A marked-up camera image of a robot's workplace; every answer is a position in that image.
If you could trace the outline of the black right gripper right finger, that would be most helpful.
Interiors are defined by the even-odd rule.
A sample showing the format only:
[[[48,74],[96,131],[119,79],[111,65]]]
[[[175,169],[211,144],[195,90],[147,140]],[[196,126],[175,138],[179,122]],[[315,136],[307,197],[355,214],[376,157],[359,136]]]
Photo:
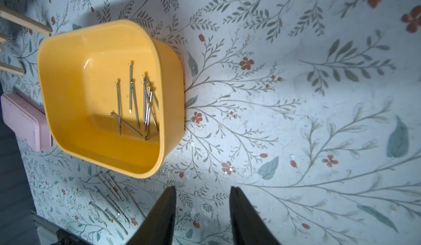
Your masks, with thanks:
[[[231,187],[229,207],[235,245],[280,245],[240,188]]]

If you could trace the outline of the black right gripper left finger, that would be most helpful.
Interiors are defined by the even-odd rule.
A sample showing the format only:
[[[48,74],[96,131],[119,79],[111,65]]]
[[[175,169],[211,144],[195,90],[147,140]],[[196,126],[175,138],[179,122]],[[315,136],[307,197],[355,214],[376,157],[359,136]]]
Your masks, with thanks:
[[[176,202],[176,188],[166,188],[127,245],[171,245]]]

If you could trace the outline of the steel nail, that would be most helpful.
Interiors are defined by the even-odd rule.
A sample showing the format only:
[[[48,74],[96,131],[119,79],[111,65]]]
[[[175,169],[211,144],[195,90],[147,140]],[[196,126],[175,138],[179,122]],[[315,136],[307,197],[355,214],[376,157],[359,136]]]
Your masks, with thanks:
[[[129,113],[132,113],[132,75],[133,75],[133,64],[129,63]]]
[[[119,134],[122,135],[122,121],[121,121],[121,93],[120,93],[120,81],[117,80],[116,82],[116,93],[117,93],[117,111],[118,111],[118,127],[119,127]]]
[[[124,124],[127,128],[129,128],[131,131],[133,131],[137,135],[143,136],[139,131],[137,131],[135,128],[133,128],[131,125],[129,125],[126,121],[124,121],[118,114],[112,112],[112,113],[110,113],[110,116],[115,117],[119,122]]]

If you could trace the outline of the yellow plastic storage box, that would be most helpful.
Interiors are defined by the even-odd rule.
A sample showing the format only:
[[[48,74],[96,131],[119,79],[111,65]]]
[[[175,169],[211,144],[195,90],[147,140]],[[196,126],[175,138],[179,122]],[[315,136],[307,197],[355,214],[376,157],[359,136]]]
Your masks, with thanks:
[[[129,113],[129,63],[133,64]],[[183,67],[176,52],[138,24],[117,20],[44,39],[38,79],[58,146],[119,173],[147,178],[184,133]],[[119,134],[116,81],[120,81]]]

